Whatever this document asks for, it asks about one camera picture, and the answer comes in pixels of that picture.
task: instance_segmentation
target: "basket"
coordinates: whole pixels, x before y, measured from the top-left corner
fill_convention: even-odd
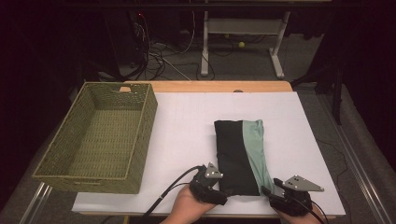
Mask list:
[[[59,190],[138,193],[157,105],[148,83],[85,83],[33,178]]]

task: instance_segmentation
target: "white tabletop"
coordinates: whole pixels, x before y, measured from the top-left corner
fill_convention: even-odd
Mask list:
[[[141,190],[136,195],[78,194],[72,211],[85,214],[142,214],[181,174],[196,165],[217,166],[214,121],[262,119],[264,156],[269,174],[286,180],[300,175],[325,188],[310,192],[329,216],[345,214],[327,166],[296,92],[156,93],[158,109],[148,147]],[[190,182],[196,172],[180,182]],[[172,190],[153,211],[171,211]],[[260,196],[232,196],[209,216],[268,217],[276,212]]]

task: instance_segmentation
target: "hand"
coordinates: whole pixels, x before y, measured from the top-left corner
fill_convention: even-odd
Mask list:
[[[313,203],[312,203],[312,208],[313,208],[312,211],[323,220],[323,215],[320,213],[317,206],[314,205]],[[311,213],[308,213],[303,217],[291,217],[291,216],[287,215],[286,213],[283,213],[276,209],[274,209],[274,210],[280,215],[281,218],[283,218],[287,222],[289,222],[289,224],[311,224],[311,223],[312,224],[320,224],[319,220],[317,218],[315,218],[314,216],[312,216]]]
[[[171,214],[161,224],[191,224],[216,205],[197,201],[186,185],[178,193]]]

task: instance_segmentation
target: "floor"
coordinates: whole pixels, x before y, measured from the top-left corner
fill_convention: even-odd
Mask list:
[[[156,43],[152,45],[154,56],[155,53],[172,54],[164,57],[166,67],[157,79],[277,80],[267,51],[269,47],[274,45],[275,41],[276,39],[273,36],[230,36],[228,38],[220,35],[210,36],[209,62],[212,69],[208,77],[201,77],[199,69],[197,70],[201,62],[199,41],[194,40],[189,50],[182,54],[176,53],[175,50],[184,51],[187,45],[166,47],[165,43]],[[186,37],[185,42],[188,44],[190,40]],[[245,43],[243,48],[238,47],[240,42]],[[306,73],[319,44],[320,38],[304,40],[301,35],[291,35],[283,40],[279,50],[279,60],[283,64],[285,80],[292,81]],[[148,64],[148,67],[152,70],[148,70],[138,79],[152,78],[154,75],[150,72],[155,73],[157,68],[162,66],[160,63],[153,61],[154,56],[150,57],[150,63]],[[128,74],[133,69],[129,65],[124,65],[120,70],[123,74]],[[379,150],[375,142],[365,129],[359,113],[354,109],[353,101],[348,96],[347,89],[343,88],[341,110],[343,125],[341,126],[342,131],[340,131],[340,127],[334,124],[329,114],[331,96],[316,95],[314,87],[315,83],[302,84],[294,90],[299,94],[305,114],[317,138],[320,151],[346,209],[346,216],[332,219],[330,223],[372,224],[395,221],[395,215],[389,212],[392,211],[391,208],[396,207],[393,206],[396,202],[394,193],[396,184],[392,186],[383,183],[386,181],[396,183],[395,174],[389,170],[389,166],[386,165],[380,153],[378,153]],[[20,222],[39,185],[39,182],[34,180],[31,175],[43,156],[50,139],[51,136],[37,152],[31,166],[26,171],[7,206],[1,212],[0,223]],[[350,153],[349,147],[352,148],[352,151],[358,150],[358,153]],[[360,163],[366,164],[362,168],[363,175],[362,172],[357,172],[361,168]],[[367,186],[364,182],[365,177],[369,179],[369,183],[372,184],[371,187],[375,189],[374,191],[365,188]],[[370,200],[376,192],[380,204],[375,203],[376,200],[374,203],[373,200]],[[36,223],[101,223],[106,218],[83,216],[71,212],[75,198],[76,193],[53,190]],[[154,217],[148,223],[158,223],[160,220],[160,218]],[[122,217],[113,217],[107,223],[122,223]],[[257,219],[202,219],[199,223],[269,222]]]

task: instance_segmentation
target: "person's right hand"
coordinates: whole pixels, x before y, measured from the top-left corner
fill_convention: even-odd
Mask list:
[[[320,213],[319,209],[312,203],[312,211],[318,215],[323,220],[323,215]],[[319,220],[312,216],[311,213],[307,213],[303,217],[291,217],[286,213],[278,211],[274,208],[274,210],[280,215],[281,218],[285,219],[289,224],[320,224]]]

